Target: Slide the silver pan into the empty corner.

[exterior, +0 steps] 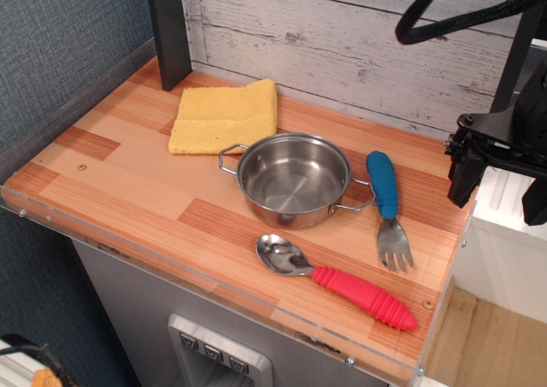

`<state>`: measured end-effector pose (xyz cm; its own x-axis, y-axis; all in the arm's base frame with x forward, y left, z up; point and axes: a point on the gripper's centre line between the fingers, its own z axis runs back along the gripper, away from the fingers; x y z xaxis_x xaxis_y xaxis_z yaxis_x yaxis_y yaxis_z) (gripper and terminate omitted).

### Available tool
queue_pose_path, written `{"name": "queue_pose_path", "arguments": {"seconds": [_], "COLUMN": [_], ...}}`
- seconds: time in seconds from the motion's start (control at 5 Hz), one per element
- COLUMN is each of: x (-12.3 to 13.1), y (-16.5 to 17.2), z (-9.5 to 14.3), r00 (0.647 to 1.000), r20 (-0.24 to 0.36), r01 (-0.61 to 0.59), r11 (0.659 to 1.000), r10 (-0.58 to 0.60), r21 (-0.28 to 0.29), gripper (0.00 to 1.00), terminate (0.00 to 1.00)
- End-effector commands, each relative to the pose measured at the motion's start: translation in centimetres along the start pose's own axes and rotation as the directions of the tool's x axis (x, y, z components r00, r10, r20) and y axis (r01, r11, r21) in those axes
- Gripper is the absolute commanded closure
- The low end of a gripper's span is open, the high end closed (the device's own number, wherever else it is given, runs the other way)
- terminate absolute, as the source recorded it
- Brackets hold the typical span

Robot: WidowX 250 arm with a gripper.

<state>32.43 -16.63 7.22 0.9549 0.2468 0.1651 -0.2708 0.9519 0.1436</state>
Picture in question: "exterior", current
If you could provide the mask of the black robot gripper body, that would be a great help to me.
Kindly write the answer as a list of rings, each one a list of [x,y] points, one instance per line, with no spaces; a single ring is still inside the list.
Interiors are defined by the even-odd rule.
[[[546,110],[517,107],[489,114],[463,114],[445,143],[456,164],[478,159],[486,166],[519,174],[546,173]]]

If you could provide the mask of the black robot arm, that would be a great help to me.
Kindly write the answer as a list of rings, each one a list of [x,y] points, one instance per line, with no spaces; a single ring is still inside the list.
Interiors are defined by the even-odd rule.
[[[485,170],[494,167],[533,178],[521,198],[529,226],[546,222],[546,61],[541,61],[512,106],[502,112],[463,114],[445,145],[451,157],[448,198],[469,201]]]

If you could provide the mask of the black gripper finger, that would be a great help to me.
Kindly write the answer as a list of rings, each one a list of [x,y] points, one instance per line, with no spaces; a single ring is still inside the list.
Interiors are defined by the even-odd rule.
[[[547,207],[546,178],[535,179],[521,198],[524,221],[528,226],[546,223]]]
[[[448,191],[450,201],[457,207],[463,208],[482,180],[485,169],[486,163],[480,155],[468,154],[459,160],[452,159]]]

